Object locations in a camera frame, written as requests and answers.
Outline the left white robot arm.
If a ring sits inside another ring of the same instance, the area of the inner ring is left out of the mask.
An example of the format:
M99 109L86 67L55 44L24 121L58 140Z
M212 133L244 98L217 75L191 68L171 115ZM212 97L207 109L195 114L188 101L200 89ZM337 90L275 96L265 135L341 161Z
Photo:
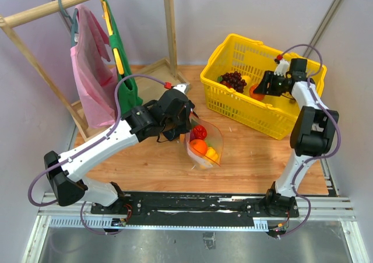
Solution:
M94 202L111 213L120 213L125 206L124 193L117 183L102 183L86 174L117 152L136 145L162 132L191 129L189 116L194 104L186 96L186 84L166 90L158 100L136 106L108 130L77 148L61 153L50 151L44 156L52 167L47 178L60 206L78 201Z

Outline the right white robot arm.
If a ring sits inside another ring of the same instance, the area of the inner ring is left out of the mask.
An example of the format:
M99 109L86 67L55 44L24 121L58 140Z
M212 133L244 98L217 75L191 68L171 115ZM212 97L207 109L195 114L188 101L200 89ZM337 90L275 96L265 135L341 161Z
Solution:
M269 216L295 215L296 195L308 169L329 153L337 130L339 113L330 110L316 92L314 80L307 76L307 60L290 62L278 55L274 71L265 71L255 94L281 96L289 93L300 108L290 135L292 153L282 175L267 190L259 208Z

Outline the yellow bell pepper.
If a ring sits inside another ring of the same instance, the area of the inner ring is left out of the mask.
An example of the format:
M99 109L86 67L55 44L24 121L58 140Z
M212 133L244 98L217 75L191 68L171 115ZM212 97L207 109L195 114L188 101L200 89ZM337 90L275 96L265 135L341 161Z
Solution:
M213 167L219 159L219 154L213 147L208 147L207 151L204 156L204 160L206 162L207 168Z

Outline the clear zip top bag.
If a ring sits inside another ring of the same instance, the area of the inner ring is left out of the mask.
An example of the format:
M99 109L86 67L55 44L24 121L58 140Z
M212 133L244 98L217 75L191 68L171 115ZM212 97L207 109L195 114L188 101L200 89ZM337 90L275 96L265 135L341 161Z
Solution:
M189 121L191 130L181 140L195 167L201 170L220 167L224 149L220 130L194 113L189 116Z

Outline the orange tangerine fruit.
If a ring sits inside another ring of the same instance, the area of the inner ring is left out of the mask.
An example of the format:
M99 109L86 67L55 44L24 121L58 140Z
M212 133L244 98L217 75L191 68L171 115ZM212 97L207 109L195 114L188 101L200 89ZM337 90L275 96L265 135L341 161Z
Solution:
M200 157L205 155L207 148L208 148L204 140L200 140L200 139L194 139L190 141L189 147L194 154Z

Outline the red bell pepper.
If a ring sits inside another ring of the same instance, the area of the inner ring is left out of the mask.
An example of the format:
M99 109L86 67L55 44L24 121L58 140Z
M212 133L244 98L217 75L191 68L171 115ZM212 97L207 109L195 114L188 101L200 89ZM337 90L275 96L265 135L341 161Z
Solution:
M194 139L205 140L207 137L207 130L202 125L196 125L192 129L192 134Z

